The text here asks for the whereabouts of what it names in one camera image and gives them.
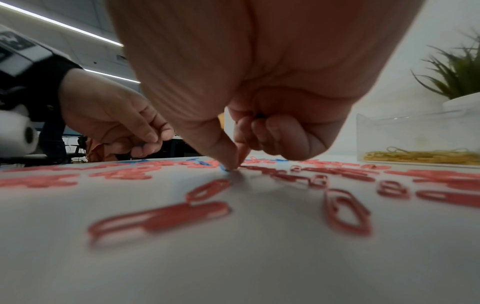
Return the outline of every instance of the clear plastic container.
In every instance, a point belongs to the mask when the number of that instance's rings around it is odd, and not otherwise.
[[[358,161],[480,166],[480,107],[356,124]]]

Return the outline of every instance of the green plant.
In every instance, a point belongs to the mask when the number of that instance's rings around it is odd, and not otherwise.
[[[463,51],[464,54],[462,55],[455,55],[430,46],[446,57],[447,64],[442,63],[434,56],[429,56],[428,60],[423,61],[432,64],[434,68],[428,69],[440,74],[443,77],[443,81],[427,75],[416,75],[413,71],[412,75],[428,90],[447,96],[449,99],[480,92],[480,34],[475,32],[475,36],[469,37],[475,43],[471,48],[466,48],[465,46],[457,48]],[[419,77],[424,77],[431,81],[436,89],[420,81]]]

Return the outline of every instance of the ceiling light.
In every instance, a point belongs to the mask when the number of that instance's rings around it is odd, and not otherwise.
[[[105,74],[105,73],[101,73],[101,72],[97,72],[97,71],[92,71],[92,70],[87,70],[87,69],[85,69],[85,71],[90,72],[90,73],[100,74],[100,75],[107,76],[107,77],[112,77],[112,78],[116,78],[116,79],[121,79],[121,80],[125,80],[125,81],[140,83],[140,81],[137,81],[137,80],[127,79],[127,78],[123,78],[123,77],[118,77],[118,76],[115,76],[115,75]]]
[[[26,11],[26,10],[23,10],[23,9],[20,9],[20,8],[17,8],[17,7],[14,7],[14,6],[11,6],[11,5],[6,4],[6,3],[3,3],[3,2],[0,2],[0,7],[9,9],[9,10],[15,11],[15,12],[17,12],[17,13],[21,13],[21,14],[24,14],[24,15],[27,15],[27,16],[30,16],[30,17],[33,17],[33,18],[36,18],[36,19],[45,21],[45,22],[48,22],[48,23],[50,23],[50,24],[53,24],[53,25],[56,25],[56,26],[59,26],[59,27],[62,27],[62,28],[65,28],[65,29],[68,29],[68,30],[71,30],[71,31],[74,31],[74,32],[77,32],[77,33],[80,33],[80,34],[83,34],[83,35],[86,35],[86,36],[89,36],[89,37],[92,37],[92,38],[95,38],[95,39],[98,39],[98,40],[102,40],[102,41],[108,42],[108,43],[110,43],[110,44],[113,44],[113,45],[116,45],[116,46],[119,46],[119,47],[123,47],[123,46],[124,46],[123,44],[118,43],[118,42],[116,42],[116,41],[113,41],[113,40],[104,38],[104,37],[102,37],[102,36],[98,36],[98,35],[89,33],[89,32],[87,32],[87,31],[84,31],[84,30],[81,30],[81,29],[74,28],[74,27],[72,27],[72,26],[66,25],[65,23],[61,23],[61,22],[55,21],[55,20],[53,20],[53,19],[50,19],[50,18],[47,18],[47,17],[44,17],[44,16],[40,16],[40,15],[38,15],[38,14],[35,14],[35,13],[32,13],[32,12],[29,12],[29,11]]]

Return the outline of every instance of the hand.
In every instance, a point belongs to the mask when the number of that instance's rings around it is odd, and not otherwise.
[[[174,136],[172,127],[145,97],[105,77],[72,69],[62,80],[58,97],[65,124],[111,144],[112,153],[131,151],[132,157],[145,157]]]
[[[324,152],[422,0],[109,0],[152,104],[203,155]],[[234,141],[217,115],[236,121]]]

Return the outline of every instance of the potted plant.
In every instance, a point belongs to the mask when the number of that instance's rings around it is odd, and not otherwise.
[[[474,45],[471,48],[465,46],[457,48],[462,51],[461,55],[432,47],[446,58],[446,64],[434,56],[423,60],[432,64],[433,67],[428,69],[438,73],[442,80],[427,75],[416,75],[412,71],[415,79],[423,87],[450,99],[443,104],[446,110],[480,106],[480,34],[475,33],[475,36],[469,37],[474,40]],[[433,87],[420,81],[419,77],[432,82]]]

